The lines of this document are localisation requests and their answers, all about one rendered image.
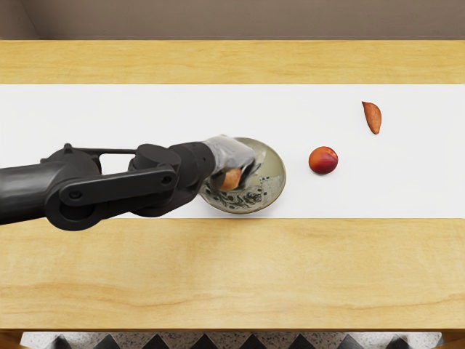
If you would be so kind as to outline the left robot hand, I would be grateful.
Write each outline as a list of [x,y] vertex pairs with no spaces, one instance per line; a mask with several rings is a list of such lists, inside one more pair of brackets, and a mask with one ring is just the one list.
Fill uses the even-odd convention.
[[213,192],[221,191],[225,173],[231,169],[241,169],[242,175],[237,188],[244,185],[255,165],[256,153],[253,148],[235,138],[219,135],[203,141],[214,156],[214,170],[210,177],[210,188]]

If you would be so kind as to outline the small orange fruit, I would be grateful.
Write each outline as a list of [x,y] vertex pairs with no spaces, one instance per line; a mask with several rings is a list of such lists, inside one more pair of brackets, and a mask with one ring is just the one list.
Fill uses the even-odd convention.
[[225,191],[236,189],[239,186],[241,175],[241,169],[231,169],[230,171],[226,172],[223,183],[219,189]]

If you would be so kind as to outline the patterned ceramic plate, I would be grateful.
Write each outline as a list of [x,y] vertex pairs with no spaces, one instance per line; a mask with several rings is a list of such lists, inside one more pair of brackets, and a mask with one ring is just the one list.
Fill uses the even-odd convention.
[[201,187],[200,196],[210,206],[232,214],[250,214],[271,205],[283,192],[286,184],[286,168],[281,157],[267,144],[247,137],[237,141],[252,148],[255,162],[247,177],[234,190],[214,192],[210,179]]

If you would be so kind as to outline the orange fruit wedge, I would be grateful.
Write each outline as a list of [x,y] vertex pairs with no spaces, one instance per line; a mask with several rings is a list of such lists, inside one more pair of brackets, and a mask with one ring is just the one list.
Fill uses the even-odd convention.
[[365,120],[371,132],[378,135],[381,129],[382,115],[379,107],[370,102],[362,101]]

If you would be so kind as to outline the round red peach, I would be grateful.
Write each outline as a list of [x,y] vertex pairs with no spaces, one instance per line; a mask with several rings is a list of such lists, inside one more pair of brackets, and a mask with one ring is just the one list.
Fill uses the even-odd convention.
[[327,146],[320,146],[314,149],[308,159],[310,169],[318,175],[331,173],[335,170],[338,163],[338,155],[332,148]]

